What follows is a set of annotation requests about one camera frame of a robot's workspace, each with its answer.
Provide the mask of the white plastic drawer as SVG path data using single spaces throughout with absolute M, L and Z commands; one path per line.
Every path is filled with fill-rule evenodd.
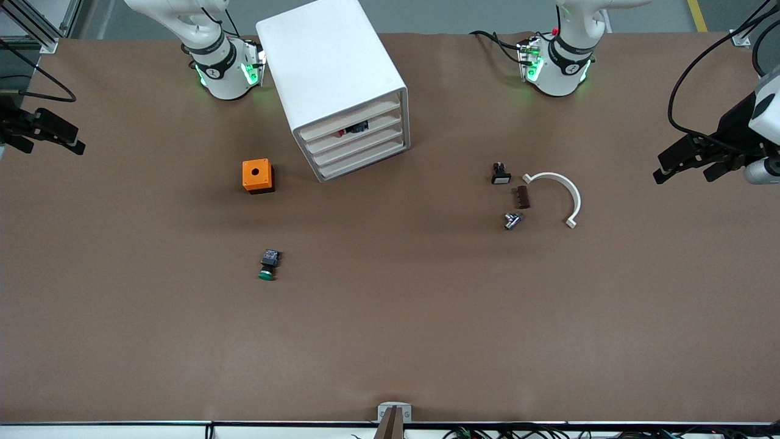
M 326 137 L 310 146 L 310 155 L 319 167 L 330 166 L 332 163 L 379 145 L 383 141 L 392 141 L 396 137 L 402 138 L 402 131 L 393 127 L 357 133 L 353 136 Z
M 373 102 L 368 102 L 355 109 L 349 109 L 348 111 L 326 117 L 307 127 L 301 127 L 299 134 L 304 141 L 312 141 L 373 117 L 381 116 L 385 112 L 396 110 L 399 107 L 400 101 L 398 98 L 374 100 Z
M 374 134 L 384 129 L 397 129 L 403 128 L 403 120 L 400 116 L 393 116 L 385 114 L 383 116 L 377 116 L 367 121 L 368 128 L 362 132 L 345 133 L 339 136 L 337 133 L 327 134 L 322 137 L 312 139 L 305 144 L 307 150 L 312 154 L 320 154 L 326 152 L 332 148 L 339 147 L 350 141 L 356 141 L 362 137 Z
M 407 145 L 402 141 L 381 141 L 375 145 L 359 148 L 354 152 L 344 152 L 342 155 L 328 159 L 316 167 L 316 173 L 323 181 L 331 180 L 405 152 L 407 149 Z

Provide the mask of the green mushroom push button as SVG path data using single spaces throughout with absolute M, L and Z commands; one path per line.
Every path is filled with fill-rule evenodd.
M 268 248 L 261 258 L 261 270 L 257 277 L 265 281 L 275 280 L 275 272 L 280 264 L 281 253 Z

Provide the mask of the white drawer cabinet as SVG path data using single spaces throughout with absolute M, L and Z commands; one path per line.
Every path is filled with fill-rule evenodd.
M 399 108 L 381 116 L 402 118 L 393 141 L 411 148 L 407 86 L 359 0 L 315 0 L 255 28 L 291 134 L 320 182 L 330 180 L 319 178 L 299 130 L 334 114 L 398 98 Z

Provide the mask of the white curved plastic arc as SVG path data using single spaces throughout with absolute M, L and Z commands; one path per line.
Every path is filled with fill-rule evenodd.
M 579 188 L 574 184 L 572 180 L 570 180 L 568 177 L 560 174 L 560 173 L 553 173 L 553 172 L 544 172 L 544 173 L 536 173 L 535 175 L 530 175 L 529 173 L 525 173 L 523 175 L 523 181 L 526 184 L 531 184 L 537 180 L 553 180 L 559 184 L 562 184 L 563 187 L 567 189 L 569 194 L 571 195 L 573 199 L 573 211 L 565 220 L 565 224 L 567 227 L 574 229 L 577 227 L 577 221 L 576 218 L 579 215 L 581 208 L 582 208 L 582 195 L 580 193 Z

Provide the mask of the aluminium frame profile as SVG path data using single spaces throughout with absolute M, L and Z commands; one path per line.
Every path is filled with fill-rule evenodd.
M 733 45 L 741 48 L 753 48 L 759 42 L 759 37 L 764 34 L 770 25 L 780 21 L 780 12 L 768 16 L 762 21 L 758 18 L 769 13 L 773 8 L 779 8 L 778 0 L 733 0 L 734 22 L 729 24 L 729 31 L 742 29 L 732 37 Z
M 53 54 L 70 37 L 84 0 L 0 0 L 0 39 Z

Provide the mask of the orange button enclosure box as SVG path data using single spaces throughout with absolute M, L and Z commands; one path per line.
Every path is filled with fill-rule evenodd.
M 266 158 L 244 161 L 242 184 L 251 195 L 275 192 L 275 168 Z

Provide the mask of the brown upright post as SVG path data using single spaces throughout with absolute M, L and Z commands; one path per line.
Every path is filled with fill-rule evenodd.
M 382 411 L 373 439 L 405 439 L 404 414 L 401 406 L 392 405 Z

